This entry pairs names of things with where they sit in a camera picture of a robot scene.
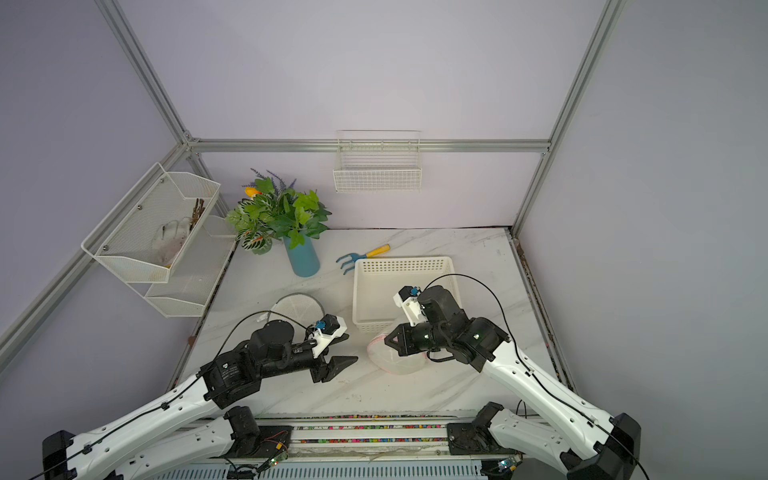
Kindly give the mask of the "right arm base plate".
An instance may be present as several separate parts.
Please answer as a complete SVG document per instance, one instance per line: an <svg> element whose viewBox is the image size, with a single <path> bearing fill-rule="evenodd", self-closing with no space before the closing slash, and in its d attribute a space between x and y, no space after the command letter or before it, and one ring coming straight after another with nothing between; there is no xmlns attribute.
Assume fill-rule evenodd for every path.
<svg viewBox="0 0 768 480"><path fill-rule="evenodd" d="M446 426L451 455L508 455L518 451L501 446L487 428L472 423L449 423Z"/></svg>

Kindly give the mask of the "pink trimmed laundry bag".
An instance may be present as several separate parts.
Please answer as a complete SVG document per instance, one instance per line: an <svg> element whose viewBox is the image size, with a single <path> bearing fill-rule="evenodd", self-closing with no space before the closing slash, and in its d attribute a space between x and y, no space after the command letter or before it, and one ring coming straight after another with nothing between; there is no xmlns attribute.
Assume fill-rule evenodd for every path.
<svg viewBox="0 0 768 480"><path fill-rule="evenodd" d="M397 351L387 346L385 336L374 337L367 345L370 361L379 369L391 375L410 375L423 369L427 364L425 353L401 357Z"/></svg>

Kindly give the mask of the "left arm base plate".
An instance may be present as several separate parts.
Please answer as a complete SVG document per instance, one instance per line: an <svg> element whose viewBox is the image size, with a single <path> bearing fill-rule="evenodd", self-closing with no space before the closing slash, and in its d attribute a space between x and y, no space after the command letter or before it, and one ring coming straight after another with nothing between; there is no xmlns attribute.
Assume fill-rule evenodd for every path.
<svg viewBox="0 0 768 480"><path fill-rule="evenodd" d="M288 450L294 428L288 425L262 426L233 445L234 458L268 459Z"/></svg>

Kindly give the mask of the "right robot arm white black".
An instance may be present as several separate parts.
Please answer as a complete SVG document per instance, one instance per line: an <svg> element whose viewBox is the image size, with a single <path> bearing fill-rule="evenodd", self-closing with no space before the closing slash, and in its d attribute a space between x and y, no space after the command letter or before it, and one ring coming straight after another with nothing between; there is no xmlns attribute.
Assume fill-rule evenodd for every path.
<svg viewBox="0 0 768 480"><path fill-rule="evenodd" d="M452 424L453 449L469 454L513 450L568 479L629 479L639 468L641 427L626 413L612 415L545 372L512 336L484 317L470 318L450 291L405 286L393 297L405 322L385 343L401 357L439 350L511 390L540 416L523 418L488 403L470 423Z"/></svg>

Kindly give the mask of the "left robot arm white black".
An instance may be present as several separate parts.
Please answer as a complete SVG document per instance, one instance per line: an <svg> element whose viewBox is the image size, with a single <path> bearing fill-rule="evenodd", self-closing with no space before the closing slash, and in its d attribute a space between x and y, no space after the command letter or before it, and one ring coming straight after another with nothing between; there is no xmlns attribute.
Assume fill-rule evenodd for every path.
<svg viewBox="0 0 768 480"><path fill-rule="evenodd" d="M293 324L273 320L213 360L173 390L94 430L61 430L43 441L43 479L103 479L144 448L181 427L257 393L267 378L308 371L327 383L356 356L333 356L328 348L349 338L343 318L327 314L294 341Z"/></svg>

